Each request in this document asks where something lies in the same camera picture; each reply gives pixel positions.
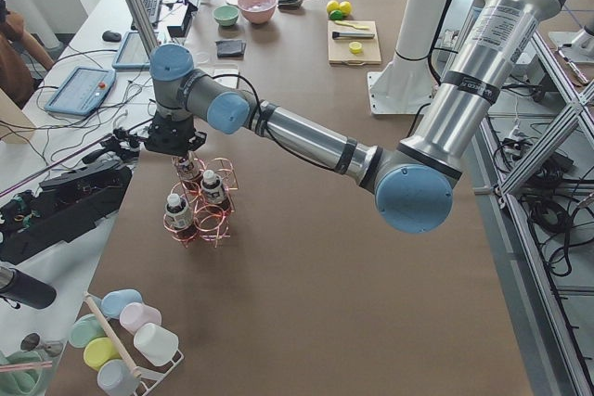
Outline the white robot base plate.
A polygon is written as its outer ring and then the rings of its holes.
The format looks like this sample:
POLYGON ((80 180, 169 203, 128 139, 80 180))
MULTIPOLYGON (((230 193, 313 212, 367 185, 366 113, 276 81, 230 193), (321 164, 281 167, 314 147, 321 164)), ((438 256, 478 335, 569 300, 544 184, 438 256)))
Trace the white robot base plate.
POLYGON ((433 100, 434 81, 429 74, 370 71, 367 83, 372 115, 414 115, 433 100))

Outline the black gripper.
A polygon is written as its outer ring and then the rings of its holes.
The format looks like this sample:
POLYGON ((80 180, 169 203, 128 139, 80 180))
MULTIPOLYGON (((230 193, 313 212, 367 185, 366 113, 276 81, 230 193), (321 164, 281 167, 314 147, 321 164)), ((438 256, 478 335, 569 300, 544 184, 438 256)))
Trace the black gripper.
POLYGON ((163 117, 156 112, 148 128, 144 147, 161 154, 188 154, 204 145, 206 139, 205 132, 195 129, 192 115, 175 121, 171 116, 163 117))

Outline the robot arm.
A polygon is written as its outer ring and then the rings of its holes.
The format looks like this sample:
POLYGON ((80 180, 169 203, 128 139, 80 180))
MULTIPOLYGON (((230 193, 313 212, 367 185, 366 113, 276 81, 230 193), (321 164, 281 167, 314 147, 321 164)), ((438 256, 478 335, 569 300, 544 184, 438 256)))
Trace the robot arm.
POLYGON ((371 85, 376 96, 427 95, 433 87, 430 53, 446 0, 407 0, 393 60, 371 85))
POLYGON ((224 87, 197 69, 183 46, 158 46, 149 57, 157 110, 146 148, 185 155, 199 143, 196 119, 224 134, 246 128, 302 160, 354 178, 373 193, 380 215, 395 229, 433 230, 451 211, 460 159, 473 134, 538 24, 556 16, 565 1, 483 0, 419 127, 393 151, 359 144, 256 94, 224 87))

